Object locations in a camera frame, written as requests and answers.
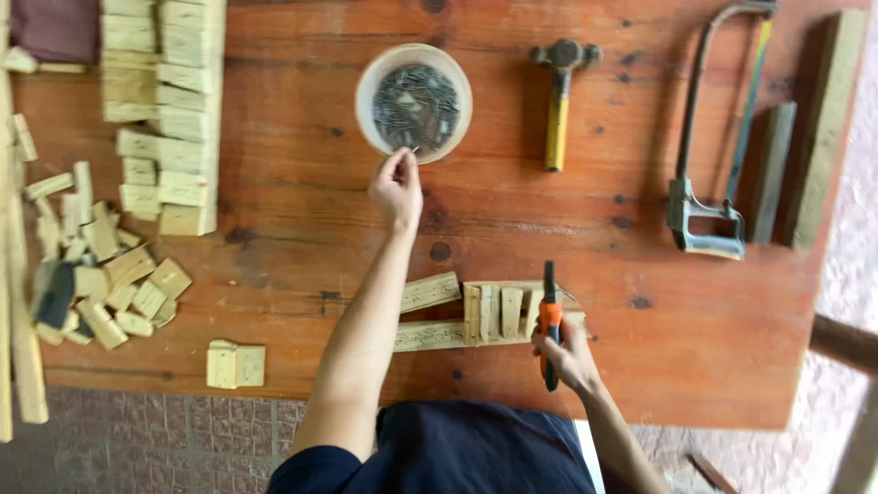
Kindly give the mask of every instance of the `white bowl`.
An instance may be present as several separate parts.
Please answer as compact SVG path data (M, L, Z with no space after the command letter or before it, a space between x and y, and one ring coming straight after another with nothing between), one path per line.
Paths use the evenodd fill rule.
M436 69L439 73L448 77L454 85L454 91L457 93L457 109L460 112L460 116L457 119L454 131L438 150L423 149L422 152L418 152L419 164L432 163L442 159L460 143L464 135L466 135L466 129L469 128L470 118L472 117L472 89L470 88L470 81L466 78L466 74L460 68L460 65L439 48L420 43L408 43L385 50L373 60L366 67L366 70L360 76L360 81L356 84L354 102L356 107L356 123L360 126L360 132L363 133L366 141L375 150L385 156L393 154L396 149L391 149L390 145L381 137L381 133L375 125L372 100L375 98L375 93L378 91L381 81L388 74L405 65L427 65Z

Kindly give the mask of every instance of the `right hand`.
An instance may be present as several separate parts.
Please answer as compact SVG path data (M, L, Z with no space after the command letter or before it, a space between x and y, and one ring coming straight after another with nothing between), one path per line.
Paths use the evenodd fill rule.
M561 345L534 331L530 337L530 343L535 347L534 355L545 353L561 382L577 393L592 392L600 387L601 376L588 348L586 333L566 317L561 319L559 333Z
M418 161L409 148L399 148L375 169L369 197L387 220L391 232L412 234L418 229L424 196Z

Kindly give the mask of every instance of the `navy blue shirt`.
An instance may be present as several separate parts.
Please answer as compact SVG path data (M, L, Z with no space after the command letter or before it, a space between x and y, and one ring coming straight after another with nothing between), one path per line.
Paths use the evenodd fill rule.
M594 494L573 422L497 403L401 403L378 415L378 451L361 463L309 447L271 476L269 494L581 492Z

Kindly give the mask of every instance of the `metal hammer head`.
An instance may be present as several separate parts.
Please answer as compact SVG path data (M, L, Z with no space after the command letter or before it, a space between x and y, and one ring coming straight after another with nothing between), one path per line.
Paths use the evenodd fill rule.
M554 45L530 50L533 63L548 63L558 72L571 72L601 63L603 51L597 45L582 46L574 40L558 40Z

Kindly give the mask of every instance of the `wood grain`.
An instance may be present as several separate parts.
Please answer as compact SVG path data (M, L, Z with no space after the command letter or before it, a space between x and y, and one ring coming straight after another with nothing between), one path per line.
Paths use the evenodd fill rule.
M205 385L205 349L226 338L269 353L264 386L231 394L306 399L329 334L385 234L365 193L381 156L351 111L357 78L383 49L412 41L455 57L474 113L454 153L421 167L425 206L408 279L454 271L461 281L533 280L551 256L559 285L588 315L594 357L629 422L782 428L832 208L812 250L750 245L744 263L682 254L665 226L689 64L702 24L725 4L451 0L431 13L377 0L232 2L219 231L151 244L156 258L173 258L193 279L171 323L112 352L45 348L48 381L215 394ZM789 100L794 82L797 92L813 89L812 78L795 78L803 43L841 7L866 8L867 0L781 6L757 112ZM529 64L528 51L571 36L601 45L605 57L573 77L567 165L549 174L550 74ZM747 19L733 19L711 52L691 161L699 198L722 197L754 36ZM96 200L118 204L117 126L101 121L98 79L21 76L16 107L45 160L29 165L29 182L89 159ZM839 171L837 161L827 203ZM752 197L743 179L738 196ZM121 226L155 238L153 223L127 215ZM463 303L452 305L454 314L423 319L461 317ZM545 391L529 345L393 356L382 404L452 397L584 416L569 390Z

